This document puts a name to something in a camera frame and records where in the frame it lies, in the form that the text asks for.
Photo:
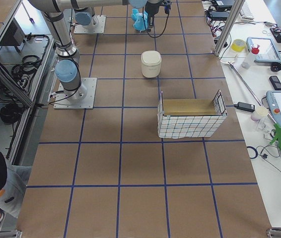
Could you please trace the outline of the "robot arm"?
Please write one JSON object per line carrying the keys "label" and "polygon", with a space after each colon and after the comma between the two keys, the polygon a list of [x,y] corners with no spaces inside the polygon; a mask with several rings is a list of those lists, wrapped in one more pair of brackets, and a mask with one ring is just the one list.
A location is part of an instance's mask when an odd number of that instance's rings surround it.
{"label": "robot arm", "polygon": [[76,22],[85,29],[92,29],[99,23],[93,7],[75,9],[74,11]]}
{"label": "robot arm", "polygon": [[132,5],[134,8],[144,8],[147,12],[147,27],[154,26],[154,17],[160,7],[168,7],[166,0],[31,0],[30,4],[43,14],[46,24],[56,42],[58,56],[71,59],[78,53],[67,30],[63,11],[73,9],[82,11],[97,6]]}

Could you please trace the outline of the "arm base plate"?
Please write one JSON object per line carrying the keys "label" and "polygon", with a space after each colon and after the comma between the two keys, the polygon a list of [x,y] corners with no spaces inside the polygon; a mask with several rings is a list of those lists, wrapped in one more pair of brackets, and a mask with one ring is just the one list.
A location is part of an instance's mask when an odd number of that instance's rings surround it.
{"label": "arm base plate", "polygon": [[106,15],[94,15],[77,13],[75,15],[75,34],[103,34],[105,30]]}
{"label": "arm base plate", "polygon": [[72,95],[69,91],[56,95],[56,103],[53,107],[55,110],[92,110],[95,100],[95,92],[97,86],[97,78],[81,78],[81,86],[78,91]]}

